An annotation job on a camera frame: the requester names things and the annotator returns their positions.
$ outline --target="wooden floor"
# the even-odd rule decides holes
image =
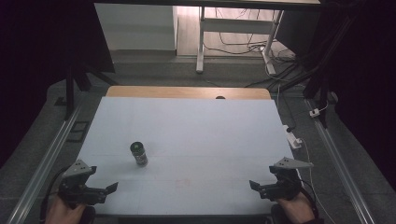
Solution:
[[[277,11],[258,10],[247,8],[223,8],[223,7],[206,7],[206,18],[225,18],[238,20],[260,20],[271,21],[273,14]],[[177,55],[178,56],[196,56],[199,42],[199,7],[177,7],[178,28],[177,28]],[[268,35],[251,35],[251,34],[230,34],[230,33],[212,33],[205,32],[204,43],[208,48],[205,49],[205,56],[224,56],[224,57],[262,57],[258,50],[246,54],[231,54],[213,49],[222,49],[234,53],[249,51],[249,45],[258,44],[266,41]],[[245,45],[226,45],[226,44],[244,44]],[[282,44],[274,42],[272,50],[278,53],[286,49]],[[282,55],[292,52],[282,51]]]

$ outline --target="white table leg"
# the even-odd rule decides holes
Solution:
[[[199,44],[197,53],[197,73],[204,72],[204,25],[205,25],[205,8],[201,9],[201,18],[199,21]]]
[[[271,58],[269,56],[269,52],[271,50],[271,45],[274,41],[275,33],[277,30],[277,26],[279,25],[279,21],[280,21],[280,17],[282,16],[282,13],[283,13],[283,11],[279,11],[277,13],[277,16],[274,20],[273,27],[271,29],[271,33],[268,36],[267,44],[265,45],[265,48],[263,48],[263,47],[260,48],[260,50],[262,51],[262,57],[264,58],[268,74],[270,76],[276,74],[276,71],[275,71],[272,61],[271,61]]]

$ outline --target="white wall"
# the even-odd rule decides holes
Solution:
[[[177,8],[95,4],[109,49],[177,47]]]

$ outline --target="white tabletop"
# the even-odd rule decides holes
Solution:
[[[129,149],[144,144],[148,165]],[[255,215],[273,203],[249,180],[274,184],[268,166],[292,158],[272,100],[104,97],[78,155],[97,166],[87,185],[119,182],[98,214]]]

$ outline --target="human hand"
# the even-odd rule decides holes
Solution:
[[[46,224],[78,224],[85,206],[85,204],[79,204],[75,209],[71,209],[56,195],[47,214]]]
[[[277,199],[276,202],[282,206],[286,216],[294,224],[305,223],[315,219],[311,203],[301,192],[290,201]]]

